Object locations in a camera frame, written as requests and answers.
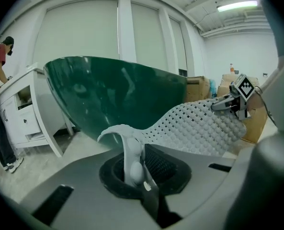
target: fluorescent light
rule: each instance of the fluorescent light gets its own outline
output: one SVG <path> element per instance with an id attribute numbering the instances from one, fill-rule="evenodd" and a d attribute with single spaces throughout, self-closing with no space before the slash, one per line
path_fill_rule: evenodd
<path id="1" fill-rule="evenodd" d="M 257 5 L 258 5 L 257 1 L 236 2 L 236 3 L 224 5 L 224 6 L 219 6 L 217 7 L 217 10 L 219 12 L 222 12 L 222 11 L 232 10 L 232 9 L 237 9 L 237 8 L 254 7 Z"/>

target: green glass bowl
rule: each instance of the green glass bowl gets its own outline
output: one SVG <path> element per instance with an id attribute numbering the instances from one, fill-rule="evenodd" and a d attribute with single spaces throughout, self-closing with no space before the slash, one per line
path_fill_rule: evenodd
<path id="1" fill-rule="evenodd" d="M 44 72 L 61 109 L 93 139 L 113 125 L 148 128 L 183 103 L 186 93 L 185 77 L 116 59 L 62 57 Z"/>

